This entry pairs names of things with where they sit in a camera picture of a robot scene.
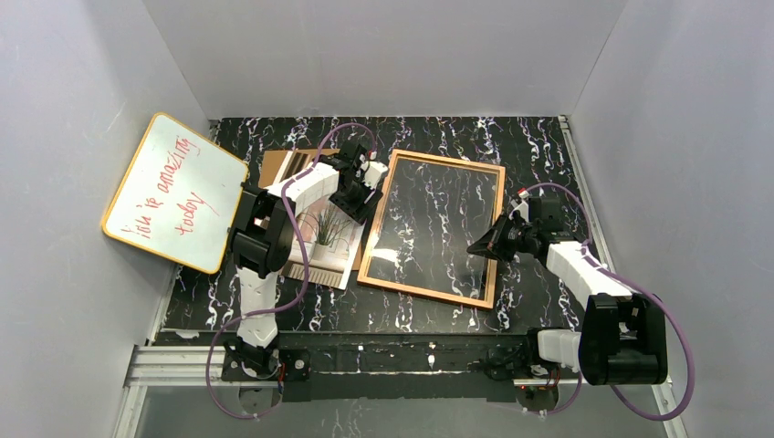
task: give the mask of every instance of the brown cardboard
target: brown cardboard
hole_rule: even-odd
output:
[[[338,150],[336,149],[323,149],[322,154],[332,155],[337,151]],[[279,167],[282,166],[282,162],[285,160],[285,157],[288,155],[288,152],[290,151],[265,151],[264,152],[264,160],[261,163],[261,174],[258,178],[258,187],[265,188],[274,181],[274,179],[277,177],[277,172],[279,172]],[[317,150],[302,149],[302,150],[296,150],[296,152],[304,153],[307,155],[314,155],[315,153],[317,153]],[[353,271],[358,271],[361,268],[362,245],[364,241],[365,239],[361,239],[361,246],[358,247],[358,254],[355,256],[355,262],[352,265]]]

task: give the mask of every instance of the plant in picture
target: plant in picture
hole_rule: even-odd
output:
[[[352,221],[341,217],[336,206],[332,204],[322,212],[307,214],[303,221],[312,228],[317,238],[312,258],[322,257],[337,240],[341,240],[341,235],[347,228],[352,226]]]

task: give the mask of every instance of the wooden picture frame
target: wooden picture frame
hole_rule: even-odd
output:
[[[392,151],[358,282],[492,308],[497,261],[465,250],[500,215],[505,179],[494,164]]]

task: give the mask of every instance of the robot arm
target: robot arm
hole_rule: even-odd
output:
[[[510,215],[501,214],[467,252],[503,262],[513,261],[517,252],[531,254],[584,307],[581,333],[536,330],[535,356],[580,370],[592,385],[662,383],[667,374],[664,313],[599,272],[601,264],[584,254],[560,217],[558,200],[527,198]]]
[[[334,155],[321,156],[311,173],[291,184],[286,196],[291,214],[306,210],[319,199],[328,198],[353,220],[362,224],[382,198],[377,185],[387,167],[369,161],[368,151],[345,143]],[[241,312],[274,308],[277,271],[290,257],[295,235],[288,211],[281,201],[287,180],[266,189],[243,184],[229,244],[239,275]],[[268,225],[262,226],[268,219]],[[267,347],[277,335],[275,314],[243,319],[237,336],[254,348]]]

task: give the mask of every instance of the table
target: table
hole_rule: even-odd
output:
[[[248,180],[256,183],[264,151],[315,148],[331,128],[349,121],[373,130],[378,140],[379,160],[385,164],[393,149],[406,149],[505,166],[506,207],[517,198],[520,188],[533,183],[554,182],[579,192],[558,118],[224,119],[214,125],[211,137],[245,160],[250,170]],[[368,141],[360,130],[344,130],[331,146],[337,147],[343,135]],[[585,237],[586,224],[578,209],[563,195],[546,195],[562,199],[567,226],[579,237]],[[280,278],[279,283],[281,297],[277,304],[281,305],[296,295],[300,282]],[[174,333],[218,330],[239,315],[238,303],[239,281],[229,254],[214,275],[180,268],[162,337],[167,344],[175,343],[176,339],[182,344],[191,343]],[[285,332],[525,334],[533,327],[580,329],[582,313],[580,304],[555,276],[530,256],[522,256],[518,263],[498,263],[492,310],[364,287],[357,284],[353,274],[346,291],[310,285],[297,308],[277,315],[277,325]]]

